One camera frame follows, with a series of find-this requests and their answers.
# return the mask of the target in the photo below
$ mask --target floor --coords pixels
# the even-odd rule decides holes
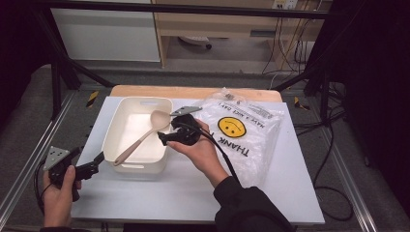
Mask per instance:
[[[88,63],[88,65],[106,79],[122,84],[142,85],[268,89],[282,83],[297,73],[272,72],[276,70],[276,67],[275,62],[272,60],[269,62],[270,52],[266,42],[221,38],[210,40],[213,48],[208,50],[205,47],[187,44],[177,38],[173,38],[168,50],[167,66],[164,68],[159,67],[159,64],[139,63],[125,64],[127,69],[121,67],[124,64],[111,64],[114,67],[113,69],[109,66],[99,67],[99,64],[95,62]],[[290,60],[289,63],[295,70],[303,69],[295,61]],[[68,110],[67,119],[62,122],[61,129],[59,130],[65,133],[57,132],[53,134],[52,141],[49,141],[57,147],[71,147],[73,144],[84,144],[87,141],[87,134],[91,131],[94,120],[99,113],[99,107],[103,103],[103,96],[109,94],[109,90],[101,88],[101,86],[96,87],[95,81],[84,76],[81,79],[84,85],[80,91],[75,93],[75,105]],[[302,91],[304,86],[304,81],[301,81],[282,92],[283,100],[288,103],[289,111],[295,124],[317,121],[313,112],[314,103],[317,102],[317,99],[306,98]],[[101,89],[100,96],[93,107],[84,107],[95,88]],[[299,106],[295,106],[295,97],[298,97],[300,100]],[[15,180],[24,180],[24,183],[17,183],[22,185],[22,193],[21,196],[15,195],[15,200],[12,204],[15,209],[9,215],[10,218],[6,227],[8,231],[16,231],[16,229],[30,231],[33,228],[38,229],[39,224],[42,223],[40,211],[36,209],[36,203],[33,202],[32,177],[19,179],[18,174],[24,168],[26,162],[31,159],[30,154],[33,154],[35,150],[39,150],[36,146],[42,139],[43,133],[50,122],[51,99],[49,71],[47,68],[44,68],[38,70],[33,75],[32,83],[24,94],[21,105],[13,112],[9,124],[0,133],[1,163],[13,161],[13,165],[0,170],[0,177],[3,183],[0,187],[0,199],[3,201],[3,199],[10,197],[8,192],[9,189],[15,187]],[[324,155],[327,153],[326,136],[327,130],[321,129],[299,136],[307,169],[311,176],[314,176]],[[348,122],[343,120],[335,122],[335,139],[337,149],[346,162],[347,169],[364,200],[365,210],[368,210],[371,215],[370,218],[373,220],[368,224],[373,222],[376,227],[363,228],[361,224],[363,218],[358,214],[363,209],[360,209],[347,221],[325,217],[325,225],[314,227],[301,226],[298,230],[410,231],[409,218],[395,201],[389,188],[383,182],[380,173],[373,168],[365,166],[360,146],[349,129]],[[327,185],[347,191],[346,183],[341,180],[343,178],[340,178],[340,175],[343,173],[340,173],[340,169],[337,168],[337,159],[335,157],[330,159],[327,165],[325,165],[323,173],[320,175],[319,183],[320,185]],[[323,207],[327,207],[326,210],[331,215],[344,217],[349,213],[345,199],[340,198],[334,193],[318,191],[318,200]],[[101,225],[98,222],[76,221],[75,226],[100,228]],[[121,224],[109,223],[109,226],[113,228],[111,231],[121,230]]]

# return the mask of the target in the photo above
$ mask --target wooden tabletop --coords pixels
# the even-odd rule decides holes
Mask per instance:
[[[204,99],[220,88],[198,88],[178,86],[150,86],[150,85],[117,85],[110,96],[112,97],[161,97],[171,99]],[[228,89],[230,93],[259,102],[282,102],[280,93],[272,90],[256,90],[246,88]]]

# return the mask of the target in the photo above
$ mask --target smiley face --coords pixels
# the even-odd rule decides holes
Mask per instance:
[[[228,137],[242,137],[247,133],[245,125],[237,118],[221,118],[218,122],[218,127]]]

